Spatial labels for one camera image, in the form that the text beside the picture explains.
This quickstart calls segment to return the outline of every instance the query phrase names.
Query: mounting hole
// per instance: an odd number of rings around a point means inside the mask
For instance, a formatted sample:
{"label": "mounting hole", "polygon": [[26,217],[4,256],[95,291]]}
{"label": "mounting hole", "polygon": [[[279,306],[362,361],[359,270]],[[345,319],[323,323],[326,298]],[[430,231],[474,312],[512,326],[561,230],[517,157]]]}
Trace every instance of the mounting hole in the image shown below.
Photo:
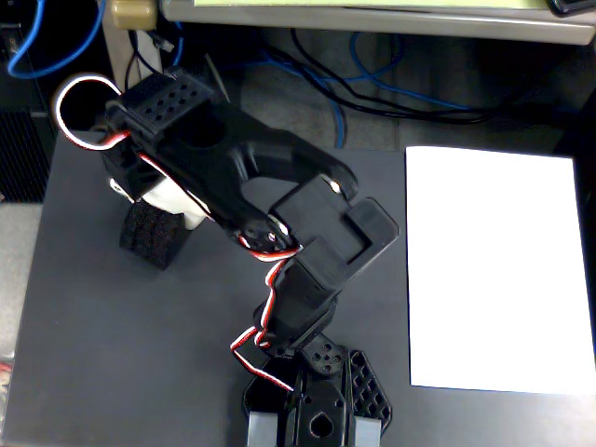
{"label": "mounting hole", "polygon": [[354,366],[364,366],[364,357],[362,356],[362,354],[358,353],[354,357],[352,357],[352,364]]}
{"label": "mounting hole", "polygon": [[333,433],[333,422],[327,414],[321,413],[310,421],[310,432],[316,438],[327,438]]}

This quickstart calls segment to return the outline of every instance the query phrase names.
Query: gray tabletop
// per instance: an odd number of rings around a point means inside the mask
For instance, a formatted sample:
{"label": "gray tabletop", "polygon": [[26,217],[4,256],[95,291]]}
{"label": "gray tabletop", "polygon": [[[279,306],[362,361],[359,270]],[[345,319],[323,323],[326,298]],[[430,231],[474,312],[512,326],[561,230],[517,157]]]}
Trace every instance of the gray tabletop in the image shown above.
{"label": "gray tabletop", "polygon": [[[366,351],[393,403],[383,446],[593,446],[593,397],[410,386],[403,154],[333,154],[359,177],[359,198],[375,197],[402,229],[345,288],[326,331]],[[260,190],[265,201],[273,199],[267,190]],[[107,187],[100,156],[60,139],[25,299],[5,441],[243,446],[240,397],[251,377],[228,347],[267,295],[268,266],[204,223],[173,265],[157,271],[118,248],[127,208]]]}

